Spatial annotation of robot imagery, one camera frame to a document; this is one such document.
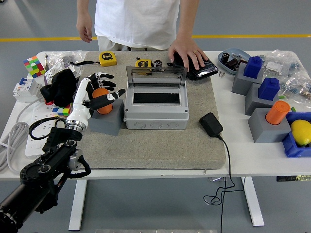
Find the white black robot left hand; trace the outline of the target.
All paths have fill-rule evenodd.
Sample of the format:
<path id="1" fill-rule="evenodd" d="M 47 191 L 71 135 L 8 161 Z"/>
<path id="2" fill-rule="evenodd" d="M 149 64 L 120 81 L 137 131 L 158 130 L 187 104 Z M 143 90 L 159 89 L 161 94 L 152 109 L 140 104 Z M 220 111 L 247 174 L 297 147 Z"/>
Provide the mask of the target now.
<path id="1" fill-rule="evenodd" d="M 112 78 L 114 78 L 113 75 L 96 72 L 80 81 L 73 101 L 73 109 L 66 119 L 65 128 L 82 132 L 88 127 L 88 120 L 91 118 L 93 111 L 112 104 L 125 93 L 125 89 L 120 89 L 99 97 L 92 96 L 93 92 L 101 87 L 114 90 L 116 85 L 109 81 Z"/>

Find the person's left hand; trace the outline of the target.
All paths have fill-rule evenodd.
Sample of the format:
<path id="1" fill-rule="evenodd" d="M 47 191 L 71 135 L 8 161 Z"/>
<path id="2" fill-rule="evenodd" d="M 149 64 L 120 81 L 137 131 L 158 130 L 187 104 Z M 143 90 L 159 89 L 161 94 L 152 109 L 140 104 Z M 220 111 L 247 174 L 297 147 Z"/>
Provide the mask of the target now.
<path id="1" fill-rule="evenodd" d="M 206 54 L 197 46 L 194 40 L 190 38 L 177 38 L 173 41 L 168 50 L 168 57 L 171 62 L 174 61 L 174 54 L 178 53 L 182 58 L 184 67 L 189 68 L 189 61 L 192 61 L 194 68 L 199 70 L 204 67 L 204 61 L 208 60 Z"/>

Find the person's right hand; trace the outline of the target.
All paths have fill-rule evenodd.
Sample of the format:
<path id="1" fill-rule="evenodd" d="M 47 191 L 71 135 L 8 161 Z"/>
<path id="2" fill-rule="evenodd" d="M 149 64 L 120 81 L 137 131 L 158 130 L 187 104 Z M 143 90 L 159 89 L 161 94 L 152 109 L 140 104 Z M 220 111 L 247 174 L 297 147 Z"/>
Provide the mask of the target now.
<path id="1" fill-rule="evenodd" d="M 92 41 L 92 19 L 89 13 L 78 14 L 76 28 L 82 41 L 87 43 Z"/>

